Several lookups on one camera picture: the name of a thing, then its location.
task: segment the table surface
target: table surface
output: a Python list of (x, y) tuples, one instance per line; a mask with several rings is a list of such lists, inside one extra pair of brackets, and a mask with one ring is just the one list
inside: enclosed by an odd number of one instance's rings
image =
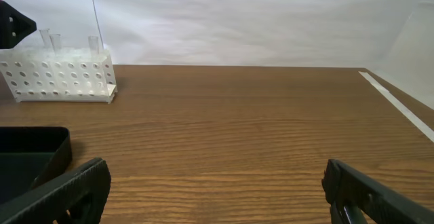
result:
[(0, 125), (65, 126), (72, 167), (106, 160), (102, 223), (329, 223), (329, 158), (434, 209), (433, 143), (359, 70), (117, 66), (110, 105), (16, 104), (3, 81)]

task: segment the black container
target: black container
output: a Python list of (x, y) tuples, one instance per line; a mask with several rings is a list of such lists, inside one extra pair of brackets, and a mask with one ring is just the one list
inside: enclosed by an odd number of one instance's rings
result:
[(0, 127), (0, 205), (60, 176), (72, 160), (62, 127)]

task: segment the tape strip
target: tape strip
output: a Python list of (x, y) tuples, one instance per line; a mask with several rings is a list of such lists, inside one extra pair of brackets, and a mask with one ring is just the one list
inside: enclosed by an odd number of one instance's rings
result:
[(411, 112), (405, 105), (402, 104), (399, 100), (397, 100), (394, 95), (392, 95), (386, 88), (384, 88), (381, 84), (379, 84), (370, 74), (366, 72), (359, 72), (360, 75), (363, 75), (368, 82), (371, 83), (387, 100), (392, 103), (403, 115), (407, 117), (419, 130), (434, 143), (434, 131), (430, 127), (428, 127), (423, 121), (419, 119), (413, 112)]

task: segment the wooden table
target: wooden table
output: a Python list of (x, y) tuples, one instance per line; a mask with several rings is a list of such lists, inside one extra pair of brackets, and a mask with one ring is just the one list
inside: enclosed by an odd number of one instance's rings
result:
[(434, 209), (434, 144), (358, 70), (118, 66), (110, 105), (16, 104), (3, 82), (0, 122), (67, 127), (73, 167), (105, 159), (102, 223), (329, 223), (329, 158)]

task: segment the wood grain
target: wood grain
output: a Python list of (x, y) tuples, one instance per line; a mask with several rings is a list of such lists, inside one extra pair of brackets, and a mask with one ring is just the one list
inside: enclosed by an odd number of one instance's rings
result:
[(434, 209), (433, 143), (359, 70), (118, 66), (111, 105), (16, 104), (0, 83), (0, 122), (67, 127), (71, 167), (105, 159), (102, 223), (329, 223), (329, 158)]

